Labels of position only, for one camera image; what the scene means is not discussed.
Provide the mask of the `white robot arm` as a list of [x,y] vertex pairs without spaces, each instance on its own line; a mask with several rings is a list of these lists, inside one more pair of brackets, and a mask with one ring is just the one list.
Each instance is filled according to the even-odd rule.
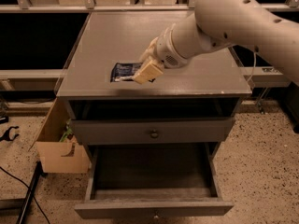
[[165,68],[233,45],[249,49],[299,84],[299,23],[263,8],[256,0],[197,0],[193,14],[167,27],[140,57],[133,81],[143,84]]

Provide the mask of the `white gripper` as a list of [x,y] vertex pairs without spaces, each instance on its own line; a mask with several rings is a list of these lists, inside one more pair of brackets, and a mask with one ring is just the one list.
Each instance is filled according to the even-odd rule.
[[133,75],[133,81],[138,84],[144,84],[161,76],[164,73],[163,65],[165,68],[185,66],[188,62],[186,53],[183,50],[185,43],[183,33],[173,23],[158,38],[154,38],[141,54],[139,61],[142,65]]

